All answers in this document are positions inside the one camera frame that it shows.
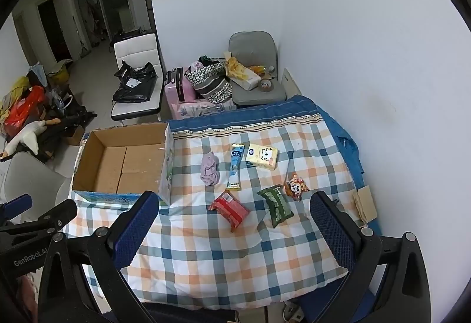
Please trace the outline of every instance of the gray chair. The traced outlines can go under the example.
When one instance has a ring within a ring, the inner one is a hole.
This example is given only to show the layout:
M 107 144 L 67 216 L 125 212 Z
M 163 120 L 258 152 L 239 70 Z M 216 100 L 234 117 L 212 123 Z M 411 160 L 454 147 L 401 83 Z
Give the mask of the gray chair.
M 29 194 L 32 207 L 21 215 L 21 221 L 34 221 L 67 199 L 71 180 L 49 169 L 31 154 L 21 151 L 13 156 L 6 172 L 5 197 L 11 201 Z
M 238 32 L 229 39 L 229 52 L 232 53 L 242 65 L 274 66 L 274 75 L 278 76 L 278 56 L 276 45 L 269 33 L 263 31 Z M 246 91 L 244 88 L 232 83 L 232 100 L 239 106 L 265 105 L 272 102 L 284 101 L 286 92 L 277 78 L 271 80 L 273 90 L 262 92 L 259 87 Z

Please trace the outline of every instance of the bed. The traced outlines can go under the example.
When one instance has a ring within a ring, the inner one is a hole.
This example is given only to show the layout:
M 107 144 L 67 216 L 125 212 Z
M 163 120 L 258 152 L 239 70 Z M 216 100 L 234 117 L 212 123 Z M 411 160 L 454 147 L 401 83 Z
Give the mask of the bed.
M 346 275 L 309 214 L 310 193 L 301 202 L 286 197 L 292 218 L 271 225 L 268 207 L 256 192 L 284 183 L 297 172 L 311 191 L 323 190 L 360 224 L 353 193 L 362 187 L 362 168 L 351 137 L 311 100 L 293 98 L 270 105 L 170 121 L 175 139 L 172 203 L 159 215 L 124 278 L 142 301 L 210 309 L 256 308 L 306 294 Z M 225 189 L 233 143 L 277 147 L 274 171 L 240 166 L 238 200 L 250 210 L 235 230 L 207 206 Z M 205 187 L 199 178 L 203 154 L 219 160 L 221 179 Z M 65 228 L 71 236 L 110 226 L 129 208 L 100 204 L 75 192 L 78 214 Z M 102 295 L 90 267 L 93 291 Z

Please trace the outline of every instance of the red snack package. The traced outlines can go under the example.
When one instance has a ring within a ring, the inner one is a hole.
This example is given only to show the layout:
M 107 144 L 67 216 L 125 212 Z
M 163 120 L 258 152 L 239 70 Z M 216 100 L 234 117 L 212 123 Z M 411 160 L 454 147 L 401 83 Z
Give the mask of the red snack package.
M 249 215 L 247 210 L 232 194 L 225 190 L 218 198 L 208 206 L 208 210 L 217 210 L 231 224 L 231 232 L 239 226 Z

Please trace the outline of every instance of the tissue box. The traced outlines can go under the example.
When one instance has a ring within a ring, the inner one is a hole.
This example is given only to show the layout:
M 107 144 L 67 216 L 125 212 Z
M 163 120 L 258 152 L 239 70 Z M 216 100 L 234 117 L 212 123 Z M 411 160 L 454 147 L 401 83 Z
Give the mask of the tissue box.
M 277 148 L 251 143 L 247 152 L 246 163 L 259 168 L 275 170 L 277 157 Z

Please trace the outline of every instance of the white chair back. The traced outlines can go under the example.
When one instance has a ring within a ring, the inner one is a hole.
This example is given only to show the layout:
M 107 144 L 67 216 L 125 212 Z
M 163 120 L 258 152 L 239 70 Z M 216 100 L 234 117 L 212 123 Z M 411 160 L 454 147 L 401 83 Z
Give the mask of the white chair back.
M 117 42 L 115 44 L 115 55 L 118 69 L 121 68 L 123 60 L 135 70 L 142 69 L 150 61 L 154 66 L 157 77 L 162 76 L 157 40 L 153 33 Z

